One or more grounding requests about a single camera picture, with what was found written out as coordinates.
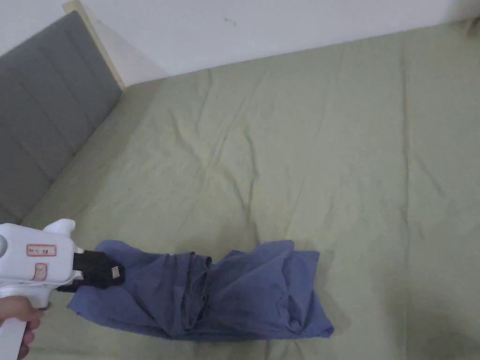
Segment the white wall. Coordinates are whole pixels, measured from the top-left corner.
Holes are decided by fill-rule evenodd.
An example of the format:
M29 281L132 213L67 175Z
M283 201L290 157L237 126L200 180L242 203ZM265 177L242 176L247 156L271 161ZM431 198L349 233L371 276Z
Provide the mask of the white wall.
M1 0L0 53L66 0ZM480 14L479 0L84 0L126 85Z

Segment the red label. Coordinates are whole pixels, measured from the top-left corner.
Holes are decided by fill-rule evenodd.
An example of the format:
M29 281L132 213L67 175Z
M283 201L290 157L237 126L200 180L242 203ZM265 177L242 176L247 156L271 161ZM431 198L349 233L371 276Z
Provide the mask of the red label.
M27 245L27 256L57 256L55 245Z

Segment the label sticker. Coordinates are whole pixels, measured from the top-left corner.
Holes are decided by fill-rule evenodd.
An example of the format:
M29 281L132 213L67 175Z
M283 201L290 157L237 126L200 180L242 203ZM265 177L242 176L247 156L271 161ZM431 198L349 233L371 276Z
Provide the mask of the label sticker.
M37 263L35 264L35 275L33 275L33 281L44 281L47 278L48 265Z
M116 279L117 277L120 277L120 271L118 266L115 266L112 268L112 276L114 279Z
M57 256L55 245L27 245L27 256Z

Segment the white handheld tool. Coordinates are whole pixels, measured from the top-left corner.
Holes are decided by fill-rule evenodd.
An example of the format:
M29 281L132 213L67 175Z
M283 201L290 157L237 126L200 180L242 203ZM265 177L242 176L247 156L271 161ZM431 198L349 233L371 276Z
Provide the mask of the white handheld tool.
M75 245L73 220L43 230L0 225L0 298L25 296L35 308L48 306L53 289L75 292L81 285L107 288L124 280L124 268L103 252ZM7 319L0 326L0 359L16 360L26 323Z

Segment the black clamp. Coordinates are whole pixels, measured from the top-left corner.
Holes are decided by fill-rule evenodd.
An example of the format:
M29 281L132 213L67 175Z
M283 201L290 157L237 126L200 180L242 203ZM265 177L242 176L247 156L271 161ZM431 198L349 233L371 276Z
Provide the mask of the black clamp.
M73 269L82 272L83 280L60 286L58 291L76 292L80 286L106 289L125 281L125 267L104 252L85 250L84 253L73 254Z

